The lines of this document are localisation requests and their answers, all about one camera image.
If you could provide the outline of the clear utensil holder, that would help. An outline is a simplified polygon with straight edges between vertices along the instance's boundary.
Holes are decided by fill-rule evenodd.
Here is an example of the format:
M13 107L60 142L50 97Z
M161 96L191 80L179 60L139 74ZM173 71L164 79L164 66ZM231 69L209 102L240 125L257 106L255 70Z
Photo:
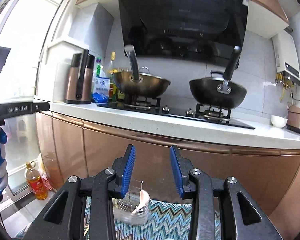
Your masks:
M136 214L132 211L140 202L140 191L143 189L143 181L132 179L129 190L123 199L113 199L114 218L129 225L143 225L150 218L150 208L148 204Z

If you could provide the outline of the zigzag patterned cloth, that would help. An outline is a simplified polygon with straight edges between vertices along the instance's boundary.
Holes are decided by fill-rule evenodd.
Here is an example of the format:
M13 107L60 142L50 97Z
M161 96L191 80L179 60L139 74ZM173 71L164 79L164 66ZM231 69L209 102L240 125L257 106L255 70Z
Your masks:
M174 204L151 199L150 215L143 225L115 220L117 239L188 239L191 204Z

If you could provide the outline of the black gas stove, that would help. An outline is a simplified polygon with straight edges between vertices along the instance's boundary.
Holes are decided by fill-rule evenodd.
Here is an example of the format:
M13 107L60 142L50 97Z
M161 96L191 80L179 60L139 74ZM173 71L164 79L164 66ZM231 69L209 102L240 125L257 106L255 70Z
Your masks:
M218 125L254 129L253 126L231 118L231 109L197 103L194 108L179 109L162 105L160 98L131 98L123 101L98 103L100 107L197 120Z

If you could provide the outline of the yellow cap oil bottle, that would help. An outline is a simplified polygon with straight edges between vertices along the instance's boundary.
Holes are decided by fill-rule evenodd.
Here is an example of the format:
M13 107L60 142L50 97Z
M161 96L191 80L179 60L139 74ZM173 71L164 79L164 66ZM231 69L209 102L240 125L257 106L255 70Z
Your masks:
M112 51L110 54L110 61L107 70L108 78L110 79L109 99L112 102L117 102L117 87L113 81L113 73L116 72L116 70L114 69L114 61L115 61L115 52Z

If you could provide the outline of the blue white salt bag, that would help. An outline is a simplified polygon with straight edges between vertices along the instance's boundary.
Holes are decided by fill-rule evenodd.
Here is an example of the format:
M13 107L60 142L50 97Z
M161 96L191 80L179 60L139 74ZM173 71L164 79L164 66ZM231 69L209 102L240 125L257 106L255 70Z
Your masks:
M109 101L110 79L106 77L95 77L93 86L93 101L95 103L106 103Z

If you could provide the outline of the cooking oil bottle on floor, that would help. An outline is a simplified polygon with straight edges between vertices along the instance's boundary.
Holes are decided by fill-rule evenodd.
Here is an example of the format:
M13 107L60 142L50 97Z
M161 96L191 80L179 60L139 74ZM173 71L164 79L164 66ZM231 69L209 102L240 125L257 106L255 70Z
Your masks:
M35 168L36 163L32 161L27 162L25 165L24 176L31 191L38 200L45 200L48 197L48 193L39 171Z

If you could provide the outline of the black wok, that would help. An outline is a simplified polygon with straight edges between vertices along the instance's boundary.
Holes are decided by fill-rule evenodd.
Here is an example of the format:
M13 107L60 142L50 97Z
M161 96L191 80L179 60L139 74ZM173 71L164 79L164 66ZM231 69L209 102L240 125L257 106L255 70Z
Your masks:
M190 91L200 104L233 109L243 102L247 90L231 80L241 52L241 47L234 47L221 77L204 77L189 82Z

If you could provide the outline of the brass coloured wok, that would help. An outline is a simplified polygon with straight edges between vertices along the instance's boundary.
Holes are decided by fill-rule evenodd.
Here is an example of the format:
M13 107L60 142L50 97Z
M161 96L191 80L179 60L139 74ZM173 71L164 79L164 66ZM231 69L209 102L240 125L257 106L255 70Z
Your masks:
M126 45L125 52L130 61L131 71L119 71L113 74L116 87L123 93L145 98L158 98L163 94L171 81L152 74L139 72L137 57L133 45Z

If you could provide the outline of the copper black electric kettle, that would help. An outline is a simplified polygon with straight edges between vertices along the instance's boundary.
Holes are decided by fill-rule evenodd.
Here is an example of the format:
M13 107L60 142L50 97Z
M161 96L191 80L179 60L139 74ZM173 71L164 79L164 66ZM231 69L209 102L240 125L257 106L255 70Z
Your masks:
M65 103L85 105L91 103L95 57L84 49L73 55L66 86Z

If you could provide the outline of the green cap bottle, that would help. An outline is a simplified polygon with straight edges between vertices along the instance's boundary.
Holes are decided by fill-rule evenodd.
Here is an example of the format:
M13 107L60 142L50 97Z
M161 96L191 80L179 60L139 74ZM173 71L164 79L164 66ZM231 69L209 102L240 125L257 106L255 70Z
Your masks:
M93 92L96 81L97 81L97 77L106 77L106 74L104 72L104 67L102 65L102 58L101 57L97 57L96 58L96 63L94 65L94 71L93 71L93 81L92 81L92 87L91 87L91 91Z

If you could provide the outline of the copper lower cabinets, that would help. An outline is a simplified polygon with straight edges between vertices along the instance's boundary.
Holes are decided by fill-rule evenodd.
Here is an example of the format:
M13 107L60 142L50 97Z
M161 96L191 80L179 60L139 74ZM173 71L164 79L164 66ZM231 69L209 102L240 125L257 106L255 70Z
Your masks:
M275 224L284 239L300 232L300 141L275 140L284 131L270 128L258 137L226 133L225 144L183 140L88 122L67 115L36 114L39 147L55 189L68 177L86 178L109 167L133 144L133 176L154 199L178 203L170 147L208 175L236 177Z

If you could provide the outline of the white bowl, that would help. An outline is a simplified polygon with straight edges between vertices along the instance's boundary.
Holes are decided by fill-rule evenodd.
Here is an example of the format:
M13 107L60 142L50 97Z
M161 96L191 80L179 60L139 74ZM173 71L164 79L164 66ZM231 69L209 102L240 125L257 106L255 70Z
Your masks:
M281 116L272 115L270 117L271 124L276 128L284 128L287 124L287 118Z

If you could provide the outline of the copper rice cooker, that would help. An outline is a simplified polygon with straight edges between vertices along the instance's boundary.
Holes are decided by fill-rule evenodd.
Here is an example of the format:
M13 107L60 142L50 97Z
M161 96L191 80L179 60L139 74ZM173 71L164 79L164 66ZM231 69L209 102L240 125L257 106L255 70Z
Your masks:
M287 129L300 134L300 107L291 105L288 108Z

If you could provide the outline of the black range hood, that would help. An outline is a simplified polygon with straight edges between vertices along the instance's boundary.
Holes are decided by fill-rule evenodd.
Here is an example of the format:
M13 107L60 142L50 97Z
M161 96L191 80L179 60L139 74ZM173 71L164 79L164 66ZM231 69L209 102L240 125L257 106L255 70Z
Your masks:
M123 43L139 57L226 67L242 47L248 0L119 0Z

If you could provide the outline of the white water heater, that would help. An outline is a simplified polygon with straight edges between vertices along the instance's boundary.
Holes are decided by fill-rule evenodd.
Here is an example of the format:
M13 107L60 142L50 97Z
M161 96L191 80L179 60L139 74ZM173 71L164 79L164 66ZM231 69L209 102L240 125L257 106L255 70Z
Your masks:
M276 82L287 86L300 85L300 68L298 55L292 35L285 30L272 37Z

